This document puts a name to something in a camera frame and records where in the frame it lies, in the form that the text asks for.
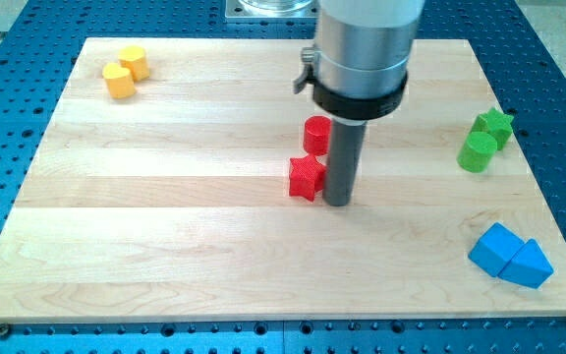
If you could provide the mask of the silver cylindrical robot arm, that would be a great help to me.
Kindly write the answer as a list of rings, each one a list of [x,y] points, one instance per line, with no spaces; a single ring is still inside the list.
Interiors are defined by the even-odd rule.
[[[301,51],[300,93],[346,125],[394,111],[408,80],[407,65],[424,0],[321,0],[313,45]]]

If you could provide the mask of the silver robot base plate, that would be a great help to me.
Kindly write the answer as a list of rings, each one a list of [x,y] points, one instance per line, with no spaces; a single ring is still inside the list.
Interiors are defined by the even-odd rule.
[[[225,18],[233,21],[256,19],[314,18],[317,0],[224,0]]]

